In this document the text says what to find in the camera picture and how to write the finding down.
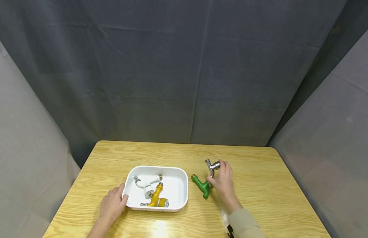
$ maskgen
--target forearm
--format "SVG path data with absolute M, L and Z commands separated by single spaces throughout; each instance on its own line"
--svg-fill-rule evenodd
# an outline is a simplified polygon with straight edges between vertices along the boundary
M 264 238 L 264 234 L 248 210 L 242 208 L 229 216 L 234 235 L 239 238 Z
M 111 225 L 111 221 L 105 218 L 98 218 L 87 238 L 105 238 Z
M 229 222 L 233 228 L 234 235 L 239 238 L 262 238 L 257 222 L 248 210 L 244 209 L 236 195 L 231 195 L 224 199 L 227 211 L 229 212 Z

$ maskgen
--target green faucet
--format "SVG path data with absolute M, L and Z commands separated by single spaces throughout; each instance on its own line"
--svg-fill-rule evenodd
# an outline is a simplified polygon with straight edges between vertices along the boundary
M 208 181 L 201 183 L 197 175 L 192 175 L 191 178 L 192 178 L 192 181 L 196 183 L 198 188 L 204 193 L 203 197 L 207 199 L 209 197 L 209 190 L 212 187 L 212 185 Z

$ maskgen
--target gray curtain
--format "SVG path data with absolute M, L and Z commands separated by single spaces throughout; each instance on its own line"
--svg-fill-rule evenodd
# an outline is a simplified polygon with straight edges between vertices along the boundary
M 81 166 L 98 140 L 265 146 L 346 0 L 0 0 Z
M 368 237 L 368 30 L 269 145 L 332 237 Z
M 0 43 L 0 238 L 41 237 L 78 173 L 66 138 Z
M 348 0 L 279 121 L 272 138 L 344 58 L 367 29 L 368 0 Z

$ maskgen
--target person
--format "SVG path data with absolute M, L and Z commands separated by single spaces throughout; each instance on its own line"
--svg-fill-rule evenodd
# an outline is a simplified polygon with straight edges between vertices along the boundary
M 243 208 L 234 192 L 232 168 L 226 161 L 219 160 L 219 162 L 221 166 L 218 177 L 212 178 L 209 175 L 207 181 L 217 190 L 226 206 L 227 212 L 229 213 L 229 223 L 233 228 L 234 236 L 239 238 L 264 238 L 265 236 L 261 232 L 257 222 L 249 211 Z M 123 189 L 124 183 L 110 190 L 104 196 L 99 217 L 88 238 L 104 238 L 112 223 L 124 211 L 128 195 L 124 195 L 121 198 Z

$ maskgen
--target left hand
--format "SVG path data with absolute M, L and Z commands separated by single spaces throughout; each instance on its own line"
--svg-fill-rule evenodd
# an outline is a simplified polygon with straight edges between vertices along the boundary
M 120 186 L 114 187 L 114 189 L 108 191 L 108 194 L 104 196 L 101 203 L 101 211 L 99 212 L 99 218 L 104 219 L 111 224 L 121 215 L 126 207 L 128 195 L 122 193 L 124 190 L 124 183 Z

